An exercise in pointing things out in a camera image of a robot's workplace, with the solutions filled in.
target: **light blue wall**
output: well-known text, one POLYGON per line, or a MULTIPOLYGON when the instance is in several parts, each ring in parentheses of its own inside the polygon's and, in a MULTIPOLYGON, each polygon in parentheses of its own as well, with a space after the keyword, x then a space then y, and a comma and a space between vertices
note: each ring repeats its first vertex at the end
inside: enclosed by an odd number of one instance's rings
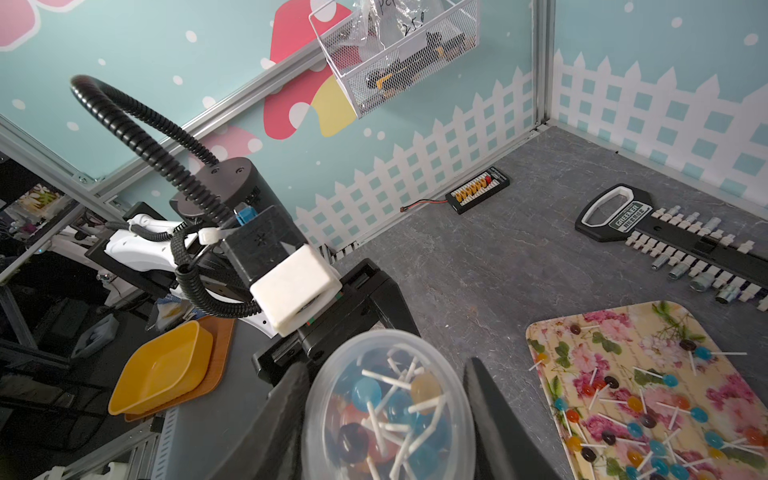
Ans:
POLYGON ((768 207, 768 2, 558 0, 552 113, 768 207))
MULTIPOLYGON (((519 0, 485 0, 481 9, 482 30, 478 48, 363 119, 354 121, 332 137, 323 137, 320 134, 318 114, 313 109, 310 109, 297 132, 286 140, 275 140, 266 135, 263 126, 263 104, 254 106, 229 122, 230 126, 242 128, 263 142, 260 151, 247 156, 259 168, 291 214, 296 216, 297 209, 319 211, 318 195, 323 199, 334 197, 336 202, 340 184, 350 191, 355 190, 356 173, 358 176, 361 173, 370 176, 377 158, 383 162, 393 162, 394 152, 398 147, 405 150, 414 149, 415 134, 422 137, 433 135, 435 122, 449 124, 457 108, 462 112, 470 112, 477 98, 491 101, 489 99, 493 98, 497 84, 511 88, 515 71, 520 72, 516 85, 520 95, 513 98, 514 95, 502 94, 502 97, 506 95, 506 101, 510 102, 505 109, 515 111, 500 112, 496 122, 494 118, 489 118, 483 121, 482 125, 474 127, 481 128, 484 135, 495 136, 501 133, 499 138, 489 140, 490 145, 484 148, 483 155, 499 149, 504 143, 532 127, 533 110, 531 102, 526 101, 532 96, 531 10, 528 3, 519 0), (379 139, 380 132, 383 132, 382 140, 379 139)), ((411 180, 417 184, 414 185, 415 192, 409 195, 410 201, 417 199, 416 194, 430 194, 437 186, 446 184, 480 159, 470 145, 460 156, 463 157, 463 163, 456 167, 456 159, 447 160, 451 157, 448 153, 450 149, 450 145, 435 152, 427 148, 428 155, 422 155, 418 159, 412 158, 412 161, 418 163, 409 165, 413 172, 408 172, 408 175, 418 177, 425 171, 420 166, 428 164, 427 168, 431 169, 433 177, 426 186, 419 183, 418 178, 411 180)), ((400 175, 406 175, 405 171, 401 171, 400 175)), ((318 243, 334 246, 346 244, 386 218, 398 214, 398 209, 403 204, 401 194, 407 189, 395 189, 397 195, 390 193, 385 200, 373 199, 385 190, 385 187, 373 190, 370 198, 356 200, 355 208, 362 211, 361 220, 345 223, 344 212, 339 212, 341 221, 335 223, 335 231, 315 235, 318 243), (369 206, 375 210, 376 206, 373 204, 377 204, 382 212, 376 215, 375 220, 368 220, 370 216, 363 210, 369 206)), ((171 215, 167 199, 173 194, 174 189, 170 185, 158 180, 155 175, 149 175, 126 190, 121 199, 129 204, 138 200, 147 201, 161 213, 171 215)), ((309 225, 308 230, 314 231, 313 227, 318 230, 326 229, 333 223, 330 219, 323 220, 326 217, 328 216, 324 215, 320 222, 309 225)))

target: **white polka dot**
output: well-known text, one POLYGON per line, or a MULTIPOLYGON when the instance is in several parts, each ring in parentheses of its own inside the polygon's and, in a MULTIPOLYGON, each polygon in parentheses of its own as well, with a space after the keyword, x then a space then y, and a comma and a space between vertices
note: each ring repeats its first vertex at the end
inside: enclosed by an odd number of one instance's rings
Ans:
POLYGON ((219 161, 225 161, 227 158, 230 157, 230 154, 227 151, 227 149, 222 147, 221 145, 214 145, 208 150, 210 150, 212 154, 216 155, 216 158, 218 158, 219 161))
POLYGON ((328 65, 328 62, 325 61, 325 59, 318 61, 314 65, 310 67, 311 71, 323 71, 323 69, 328 65))
MULTIPOLYGON (((314 12, 318 8, 326 4, 328 0, 310 0, 310 8, 314 12)), ((330 2, 328 6, 315 14, 315 18, 321 22, 330 22, 333 20, 333 16, 336 15, 336 2, 330 2)))
POLYGON ((251 138, 248 140, 248 150, 250 150, 250 153, 255 154, 257 151, 261 150, 264 144, 259 140, 258 138, 251 138))
POLYGON ((304 121, 304 117, 306 116, 306 113, 310 110, 310 104, 304 103, 300 101, 297 104, 294 104, 290 110, 288 111, 288 121, 291 125, 293 125, 293 128, 298 128, 299 125, 301 125, 301 122, 304 121))
POLYGON ((203 162, 199 161, 194 155, 190 155, 187 158, 187 169, 195 175, 203 166, 203 162))

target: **gray stone surface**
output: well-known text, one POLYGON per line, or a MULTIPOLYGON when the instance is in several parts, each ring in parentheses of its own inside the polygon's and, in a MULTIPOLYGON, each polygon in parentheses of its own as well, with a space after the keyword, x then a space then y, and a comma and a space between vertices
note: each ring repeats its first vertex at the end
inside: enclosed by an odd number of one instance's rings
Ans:
POLYGON ((687 281, 650 269, 650 257, 624 243, 597 243, 574 230, 584 205, 626 183, 649 191, 657 206, 683 206, 737 242, 766 253, 768 223, 579 137, 552 128, 496 164, 512 185, 464 215, 429 205, 336 264, 340 272, 365 257, 400 285, 422 336, 461 374, 477 356, 494 376, 528 434, 562 478, 572 478, 545 408, 526 327, 539 320, 652 300, 688 308, 732 357, 757 395, 768 398, 766 322, 754 302, 721 306, 687 281))

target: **metal socket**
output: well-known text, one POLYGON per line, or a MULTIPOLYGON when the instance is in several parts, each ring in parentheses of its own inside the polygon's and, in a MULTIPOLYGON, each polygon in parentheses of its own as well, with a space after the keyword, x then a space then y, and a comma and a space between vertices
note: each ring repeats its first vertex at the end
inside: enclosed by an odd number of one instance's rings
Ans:
POLYGON ((669 260, 669 255, 659 255, 659 257, 650 265, 650 268, 652 270, 659 270, 669 260))
POLYGON ((672 280, 677 280, 681 278, 685 273, 690 269, 690 265, 688 265, 685 262, 680 262, 677 265, 674 266, 672 270, 670 270, 670 278, 672 280))
POLYGON ((741 288, 738 286, 726 285, 720 289, 720 292, 717 292, 715 300, 723 305, 727 305, 728 303, 733 302, 736 297, 739 296, 739 293, 741 293, 741 288))
POLYGON ((690 288, 696 290, 697 292, 703 292, 704 290, 708 289, 712 286, 712 283, 715 281, 715 275, 714 273, 699 273, 696 275, 696 278, 690 281, 690 288))

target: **white plastic housing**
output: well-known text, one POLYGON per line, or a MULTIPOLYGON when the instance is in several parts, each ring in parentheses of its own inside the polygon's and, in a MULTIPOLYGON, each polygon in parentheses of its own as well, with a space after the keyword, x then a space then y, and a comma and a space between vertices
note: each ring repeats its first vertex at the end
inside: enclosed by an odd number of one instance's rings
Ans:
POLYGON ((340 275, 304 245, 250 286, 267 320, 281 336, 302 326, 341 290, 340 275))

